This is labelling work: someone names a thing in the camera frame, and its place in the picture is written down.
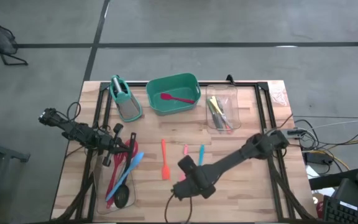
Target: cheese grater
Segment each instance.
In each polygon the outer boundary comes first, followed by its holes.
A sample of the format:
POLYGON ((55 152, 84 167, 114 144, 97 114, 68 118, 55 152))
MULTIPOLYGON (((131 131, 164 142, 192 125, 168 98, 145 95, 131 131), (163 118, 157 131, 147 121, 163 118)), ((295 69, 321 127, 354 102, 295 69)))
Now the cheese grater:
POLYGON ((131 122, 142 116, 142 107, 132 94, 125 80, 118 75, 111 77, 110 94, 117 104, 119 116, 125 122, 131 122))

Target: pink marker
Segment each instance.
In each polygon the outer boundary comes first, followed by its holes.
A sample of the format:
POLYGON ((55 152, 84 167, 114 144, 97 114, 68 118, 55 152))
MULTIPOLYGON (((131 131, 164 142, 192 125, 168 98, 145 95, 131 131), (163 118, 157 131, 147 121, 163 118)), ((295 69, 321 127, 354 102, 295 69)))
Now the pink marker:
MULTIPOLYGON (((184 150, 183 150, 183 154, 184 154, 184 155, 187 155, 188 150, 189 150, 189 146, 185 144, 185 148, 184 148, 184 150)), ((183 181, 185 178, 186 178, 186 177, 185 177, 185 173, 182 173, 181 176, 180 176, 180 181, 183 181)))

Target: black keyboard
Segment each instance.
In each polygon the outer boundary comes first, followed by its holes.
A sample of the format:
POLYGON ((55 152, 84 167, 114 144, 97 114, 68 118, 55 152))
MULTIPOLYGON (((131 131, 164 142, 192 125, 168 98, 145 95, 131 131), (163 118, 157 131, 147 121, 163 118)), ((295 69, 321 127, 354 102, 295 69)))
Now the black keyboard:
POLYGON ((358 207, 324 196, 324 221, 358 224, 358 207))

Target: wooden table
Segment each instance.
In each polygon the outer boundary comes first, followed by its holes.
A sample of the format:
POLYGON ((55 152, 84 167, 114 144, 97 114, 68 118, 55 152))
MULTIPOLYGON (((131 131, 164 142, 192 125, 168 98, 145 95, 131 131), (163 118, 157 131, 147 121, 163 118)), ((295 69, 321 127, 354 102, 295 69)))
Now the wooden table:
MULTIPOLYGON (((277 126, 280 126, 291 115, 284 82, 271 81, 268 83, 277 126)), ((100 82, 84 82, 80 98, 82 110, 76 119, 77 122, 92 124, 99 85, 100 82)), ((189 155, 195 161, 198 161, 200 145, 204 144, 204 164, 213 163, 239 149, 247 138, 261 131, 253 88, 238 88, 237 100, 242 125, 232 134, 214 133, 208 127, 205 88, 201 88, 201 99, 195 109, 170 116, 157 116, 153 112, 144 87, 133 87, 131 90, 143 107, 143 116, 137 121, 124 123, 117 114, 116 105, 112 103, 109 125, 111 127, 116 123, 124 125, 121 134, 123 141, 129 139, 131 132, 137 133, 139 151, 145 152, 142 162, 132 172, 136 188, 136 201, 130 207, 104 215, 98 213, 98 209, 95 208, 94 222, 164 222, 164 208, 171 196, 170 189, 181 175, 177 162, 183 157, 184 144, 189 145, 189 155), (162 139, 167 142, 167 160, 171 170, 171 180, 162 180, 161 178, 162 139)), ((269 126, 266 107, 265 119, 269 126)), ((283 128, 293 128, 294 126, 293 120, 290 119, 283 128)), ((67 153, 78 146, 77 142, 71 142, 67 153)), ((65 160, 52 218, 62 214, 78 193, 85 157, 81 150, 65 160)), ((299 148, 288 147, 284 160, 292 192, 307 211, 316 216, 299 148)), ((193 198, 191 222, 277 221, 267 161, 257 159, 245 161, 226 172, 215 187, 216 192, 209 199, 204 199, 201 196, 193 198)), ((98 198, 103 198, 105 193, 106 191, 99 191, 98 198)), ((281 190, 280 198, 286 214, 285 199, 281 190)), ((96 202, 96 206, 101 206, 99 209, 102 211, 103 204, 100 205, 100 203, 103 203, 104 206, 105 203, 103 200, 96 202)), ((179 202, 174 198, 168 208, 168 221, 185 221, 188 217, 189 207, 188 199, 179 202)))

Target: concrete floor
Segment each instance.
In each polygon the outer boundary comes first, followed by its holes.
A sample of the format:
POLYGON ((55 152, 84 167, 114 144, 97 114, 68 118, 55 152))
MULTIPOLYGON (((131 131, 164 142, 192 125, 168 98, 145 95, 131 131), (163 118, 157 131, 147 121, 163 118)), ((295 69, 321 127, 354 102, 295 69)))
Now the concrete floor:
MULTIPOLYGON (((92 43, 103 2, 0 0, 0 24, 20 44, 92 43)), ((358 0, 115 0, 101 35, 104 43, 343 41, 358 41, 358 0)), ((37 117, 46 107, 65 110, 78 100, 90 52, 19 49, 28 67, 0 61, 0 145, 31 153, 27 164, 11 164, 0 223, 49 219, 67 141, 37 117)), ((181 72, 199 80, 229 73, 237 80, 285 80, 296 119, 315 126, 358 119, 358 47, 98 49, 90 80, 181 72)), ((346 141, 358 133, 358 123, 316 132, 321 141, 346 141)), ((358 168, 358 145, 333 153, 358 168)))

